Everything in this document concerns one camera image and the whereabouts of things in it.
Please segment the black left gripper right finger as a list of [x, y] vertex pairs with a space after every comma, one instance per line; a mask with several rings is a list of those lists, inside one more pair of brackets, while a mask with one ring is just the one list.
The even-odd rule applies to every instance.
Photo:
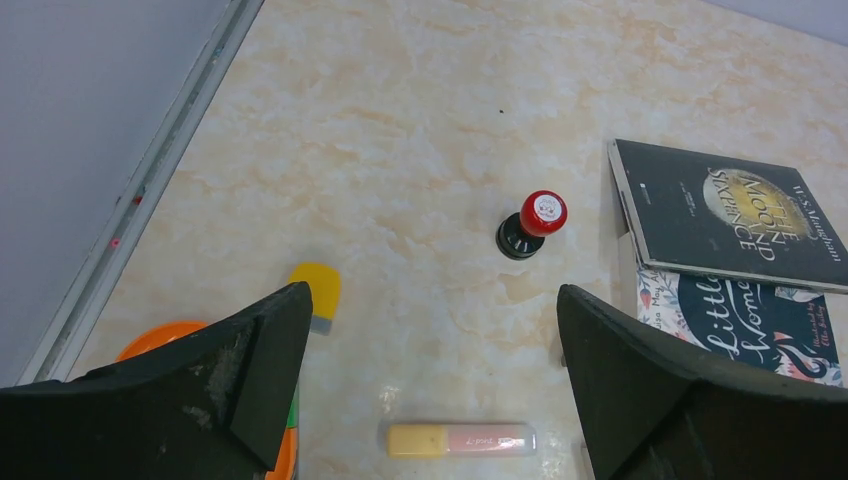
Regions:
[[843, 479], [847, 392], [735, 362], [576, 285], [564, 364], [598, 479]]

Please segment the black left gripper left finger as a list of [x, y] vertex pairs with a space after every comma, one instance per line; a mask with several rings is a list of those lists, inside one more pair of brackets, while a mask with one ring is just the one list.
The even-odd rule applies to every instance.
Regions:
[[68, 382], [1, 392], [5, 479], [261, 479], [282, 445], [313, 314], [296, 282]]

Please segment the black Moon and Sixpence book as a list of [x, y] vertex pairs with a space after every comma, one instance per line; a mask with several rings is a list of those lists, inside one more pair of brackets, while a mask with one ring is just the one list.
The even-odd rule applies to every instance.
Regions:
[[607, 156], [642, 265], [846, 293], [846, 246], [798, 170], [624, 139]]

